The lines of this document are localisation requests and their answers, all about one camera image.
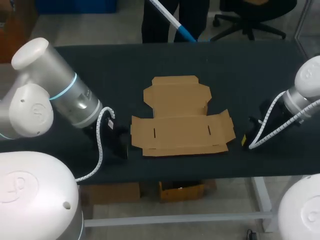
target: gray floor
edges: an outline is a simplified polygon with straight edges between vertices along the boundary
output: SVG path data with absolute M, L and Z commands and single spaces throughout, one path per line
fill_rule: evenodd
M 265 178 L 272 202 L 276 201 L 288 179 L 287 176 Z M 147 196 L 140 202 L 95 205 L 93 218 L 248 213 L 258 210 L 248 178 L 218 179 L 217 190 L 210 190 L 203 199 L 176 203 L 159 203 L 157 193 L 151 191 L 156 188 L 144 188 L 150 191 L 144 191 Z M 260 240 L 281 240 L 278 232 L 263 233 L 259 220 L 100 227 L 89 229 L 87 239 L 244 240 L 248 228 L 257 231 Z
M 304 0 L 299 0 L 292 12 L 267 24 L 285 31 L 290 39 L 294 34 L 304 3 Z M 219 1 L 211 0 L 208 16 L 212 17 L 218 11 Z M 141 43 L 142 17 L 143 0 L 119 0 L 116 14 L 41 15 L 31 38 L 47 38 L 54 46 L 137 44 Z M 209 18 L 200 41 L 207 41 L 230 26 L 230 23 L 222 21 L 220 27 L 213 28 L 212 18 Z M 174 29 L 170 29 L 170 42 L 174 34 Z M 254 34 L 257 40 L 277 38 L 272 34 L 259 31 L 255 31 Z M 247 41 L 241 32 L 234 33 L 225 39 Z M 9 64 L 0 64 L 0 75 L 1 98 L 12 85 L 15 73 Z M 265 180 L 271 199 L 275 201 L 286 185 L 288 177 L 266 177 Z M 172 214 L 242 213 L 257 210 L 251 185 L 248 179 L 244 178 L 218 179 L 217 191 L 211 191 L 197 201 L 158 203 L 155 195 L 155 193 L 150 194 L 136 203 L 96 205 L 93 217 L 99 219 Z M 87 239 L 243 240 L 248 228 L 258 231 L 260 240 L 281 239 L 278 233 L 263 233 L 260 221 L 255 220 L 100 227 L 88 231 Z

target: blue led ring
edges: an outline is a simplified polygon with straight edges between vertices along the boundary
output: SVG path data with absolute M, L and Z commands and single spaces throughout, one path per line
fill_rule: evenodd
M 63 90 L 63 91 L 60 92 L 59 94 L 57 94 L 57 95 L 55 95 L 55 96 L 53 96 L 53 97 L 50 97 L 49 100 L 50 100 L 50 101 L 51 101 L 51 100 L 55 100 L 55 99 L 61 97 L 63 94 L 65 94 L 65 93 L 73 86 L 73 84 L 75 84 L 75 82 L 76 82 L 76 80 L 77 80 L 77 77 L 78 77 L 78 76 L 77 76 L 77 73 L 75 72 L 75 73 L 74 73 L 74 78 L 73 78 L 72 82 L 69 84 L 69 86 L 67 86 L 67 87 L 65 88 L 65 90 Z

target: flattened cardboard box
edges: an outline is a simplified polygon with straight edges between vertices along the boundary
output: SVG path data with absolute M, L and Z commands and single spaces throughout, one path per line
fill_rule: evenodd
M 196 76 L 155 77 L 143 91 L 153 118 L 132 116 L 131 142 L 144 156 L 213 154 L 236 138 L 228 110 L 207 116 L 211 92 Z

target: blue mop handle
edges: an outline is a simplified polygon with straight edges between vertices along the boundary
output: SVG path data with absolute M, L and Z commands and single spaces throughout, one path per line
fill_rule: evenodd
M 176 28 L 176 30 L 189 42 L 197 42 L 190 32 L 181 25 L 181 23 L 158 1 L 150 0 L 150 2 L 162 13 L 162 15 L 169 20 L 169 22 Z

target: metal table frame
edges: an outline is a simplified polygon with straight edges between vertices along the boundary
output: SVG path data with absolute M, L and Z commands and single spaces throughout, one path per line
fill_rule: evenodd
M 275 232 L 278 229 L 278 209 L 282 197 L 286 191 L 302 178 L 301 175 L 292 176 L 285 186 L 283 192 L 275 202 L 274 206 L 266 188 L 263 177 L 252 177 L 251 181 L 255 196 L 257 198 L 259 211 L 247 213 L 219 213 L 219 214 L 188 214 L 188 215 L 164 215 L 164 216 L 141 216 L 121 217 L 106 219 L 88 219 L 84 221 L 86 228 L 126 226 L 141 224 L 164 224 L 164 223 L 190 223 L 190 222 L 211 222 L 211 221 L 234 221 L 234 220 L 255 220 L 262 219 L 263 229 L 266 233 Z
M 305 4 L 303 6 L 302 9 L 302 13 L 300 15 L 300 19 L 298 22 L 298 25 L 296 26 L 295 32 L 294 32 L 294 41 L 297 44 L 299 50 L 301 51 L 301 53 L 308 58 L 307 52 L 305 51 L 303 45 L 301 44 L 299 38 L 301 35 L 301 30 L 302 30 L 302 26 L 306 20 L 307 14 L 309 12 L 309 10 L 311 9 L 311 6 L 313 5 L 315 0 L 305 0 Z

